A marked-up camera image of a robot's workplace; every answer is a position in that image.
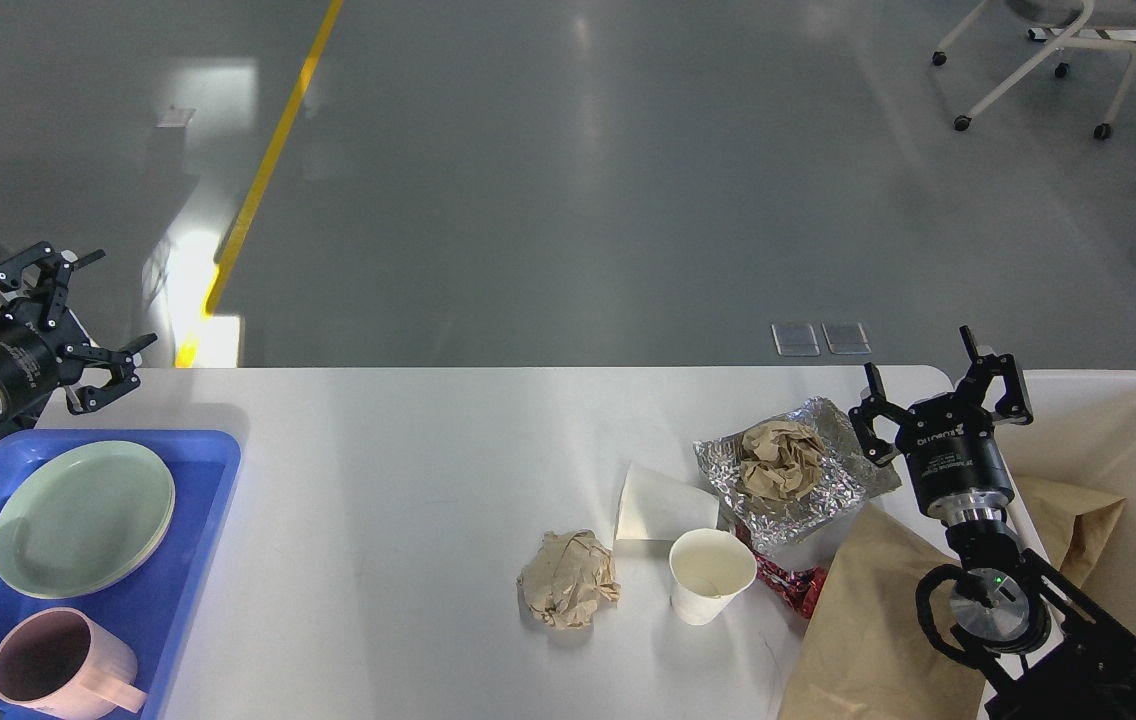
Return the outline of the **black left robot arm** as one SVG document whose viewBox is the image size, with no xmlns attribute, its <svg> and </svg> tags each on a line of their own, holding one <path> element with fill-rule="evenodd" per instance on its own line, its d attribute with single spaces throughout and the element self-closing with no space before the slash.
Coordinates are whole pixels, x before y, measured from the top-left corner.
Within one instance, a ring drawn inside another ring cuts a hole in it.
<svg viewBox="0 0 1136 720">
<path fill-rule="evenodd" d="M 157 334 L 102 348 L 70 310 L 70 278 L 103 256 L 98 249 L 70 258 L 41 242 L 0 261 L 0 424 L 56 390 L 70 415 L 91 415 L 140 387 L 137 359 Z"/>
</svg>

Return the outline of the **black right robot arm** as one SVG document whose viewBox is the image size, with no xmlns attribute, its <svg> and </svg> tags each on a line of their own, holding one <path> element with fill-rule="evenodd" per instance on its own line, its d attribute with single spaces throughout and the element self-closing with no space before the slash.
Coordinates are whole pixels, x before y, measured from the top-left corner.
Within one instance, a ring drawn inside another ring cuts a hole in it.
<svg viewBox="0 0 1136 720">
<path fill-rule="evenodd" d="M 935 651 L 987 679 L 989 719 L 1136 719 L 1136 635 L 1008 520 L 1016 492 L 996 428 L 1033 422 L 1024 372 L 970 328 L 960 336 L 970 365 L 955 388 L 900 407 L 869 363 L 847 413 L 866 460 L 903 457 L 917 510 L 957 552 L 917 583 L 917 623 Z"/>
</svg>

